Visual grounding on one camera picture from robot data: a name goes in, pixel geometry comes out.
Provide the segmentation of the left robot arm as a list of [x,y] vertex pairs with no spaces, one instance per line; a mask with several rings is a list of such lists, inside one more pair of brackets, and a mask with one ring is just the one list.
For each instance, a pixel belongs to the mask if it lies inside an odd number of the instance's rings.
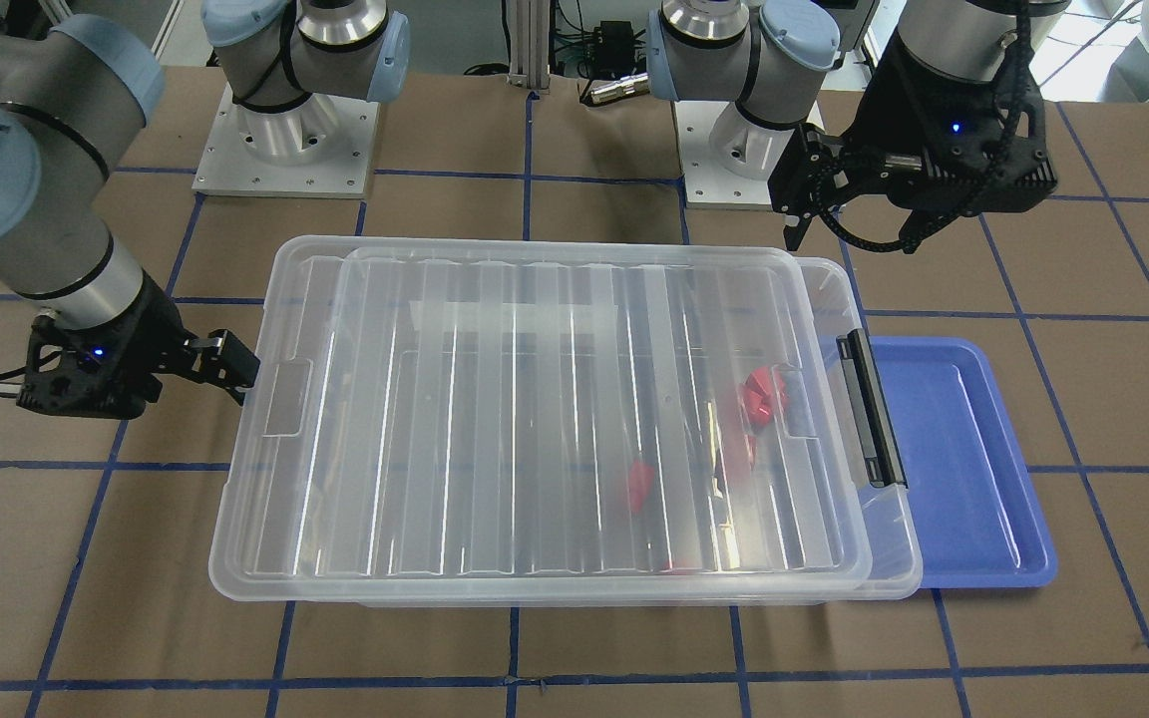
[[1058,176],[1031,74],[1062,1],[908,1],[853,123],[808,119],[859,3],[664,1],[646,28],[651,94],[725,105],[714,142],[765,183],[797,250],[815,221],[853,248],[912,254],[953,222],[1026,213]]

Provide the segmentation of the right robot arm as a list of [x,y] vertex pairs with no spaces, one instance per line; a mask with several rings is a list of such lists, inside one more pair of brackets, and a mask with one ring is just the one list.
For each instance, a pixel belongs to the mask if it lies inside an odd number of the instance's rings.
[[[409,70],[409,18],[384,1],[205,1],[201,20],[265,159],[331,141],[324,96],[390,102]],[[259,376],[233,333],[190,332],[93,210],[164,91],[151,47],[114,20],[74,14],[22,38],[0,15],[0,281],[37,310],[0,397],[28,412],[131,420],[163,375],[242,404]]]

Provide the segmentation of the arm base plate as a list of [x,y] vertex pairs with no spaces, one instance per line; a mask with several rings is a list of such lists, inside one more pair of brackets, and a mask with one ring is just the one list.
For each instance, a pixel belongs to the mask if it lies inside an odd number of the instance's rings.
[[771,210],[769,177],[792,133],[749,122],[733,101],[673,105],[676,148],[691,207]]
[[219,96],[192,190],[208,196],[364,199],[381,105],[314,94],[282,114]]

